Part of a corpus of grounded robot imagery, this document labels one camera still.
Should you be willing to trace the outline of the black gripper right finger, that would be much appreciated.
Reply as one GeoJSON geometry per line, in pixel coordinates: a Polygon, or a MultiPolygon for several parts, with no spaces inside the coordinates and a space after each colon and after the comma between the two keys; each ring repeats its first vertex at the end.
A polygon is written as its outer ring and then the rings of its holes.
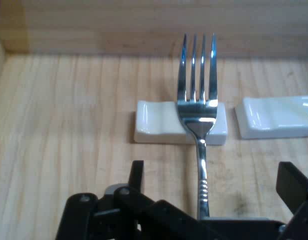
{"type": "Polygon", "coordinates": [[[280,162],[276,192],[293,214],[279,239],[308,240],[308,178],[293,163],[280,162]]]}

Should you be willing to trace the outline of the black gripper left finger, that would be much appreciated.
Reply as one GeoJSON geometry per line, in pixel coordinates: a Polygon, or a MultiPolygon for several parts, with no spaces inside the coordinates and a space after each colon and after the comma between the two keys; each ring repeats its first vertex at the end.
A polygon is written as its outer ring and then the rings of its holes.
{"type": "Polygon", "coordinates": [[[66,201],[58,240],[223,240],[225,236],[164,200],[142,194],[144,162],[132,162],[128,182],[98,198],[78,193],[66,201]]]}

